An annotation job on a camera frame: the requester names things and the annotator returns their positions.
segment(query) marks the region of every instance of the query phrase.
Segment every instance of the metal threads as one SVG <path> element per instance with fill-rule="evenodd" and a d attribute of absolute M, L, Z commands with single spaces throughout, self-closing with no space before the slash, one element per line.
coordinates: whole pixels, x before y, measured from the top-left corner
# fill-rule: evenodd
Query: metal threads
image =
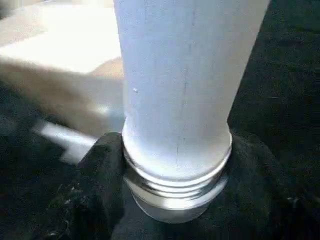
<path fill-rule="evenodd" d="M 228 177 L 221 173 L 230 153 L 231 147 L 213 174 L 210 172 L 201 180 L 182 182 L 156 179 L 142 173 L 124 150 L 128 163 L 124 180 L 138 206 L 150 217 L 171 224 L 188 222 L 199 217 L 224 189 Z"/>

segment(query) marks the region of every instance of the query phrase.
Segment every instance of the white cylinder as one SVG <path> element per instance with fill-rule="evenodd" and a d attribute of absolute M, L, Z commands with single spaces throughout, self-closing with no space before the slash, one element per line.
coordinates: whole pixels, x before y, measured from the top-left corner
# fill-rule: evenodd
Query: white cylinder
<path fill-rule="evenodd" d="M 114 0 L 125 149 L 142 175 L 195 181 L 221 165 L 227 118 L 269 0 Z"/>

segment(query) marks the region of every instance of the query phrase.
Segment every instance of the pvc pipe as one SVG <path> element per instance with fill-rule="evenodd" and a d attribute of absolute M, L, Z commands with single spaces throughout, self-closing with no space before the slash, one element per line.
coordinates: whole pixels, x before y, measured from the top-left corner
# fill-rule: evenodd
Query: pvc pipe
<path fill-rule="evenodd" d="M 214 170 L 227 118 L 269 0 L 115 0 L 125 86 L 122 132 L 149 176 Z"/>

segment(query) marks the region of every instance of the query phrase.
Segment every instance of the sunlit surface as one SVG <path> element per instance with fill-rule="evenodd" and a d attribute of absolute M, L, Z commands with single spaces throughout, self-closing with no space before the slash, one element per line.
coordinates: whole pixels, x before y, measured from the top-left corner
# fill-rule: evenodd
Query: sunlit surface
<path fill-rule="evenodd" d="M 112 8 L 33 6 L 44 33 L 0 48 L 0 57 L 87 74 L 121 56 Z"/>

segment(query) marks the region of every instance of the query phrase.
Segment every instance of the dark floor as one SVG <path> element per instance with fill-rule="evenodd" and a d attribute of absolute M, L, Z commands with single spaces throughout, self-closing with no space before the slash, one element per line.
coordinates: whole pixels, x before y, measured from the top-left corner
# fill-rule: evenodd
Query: dark floor
<path fill-rule="evenodd" d="M 320 1 L 272 0 L 228 122 L 256 134 L 292 181 L 319 197 L 317 79 Z M 58 161 L 62 149 L 29 133 L 44 117 L 1 87 L 0 239 L 28 239 L 59 186 L 74 176 L 71 166 Z"/>

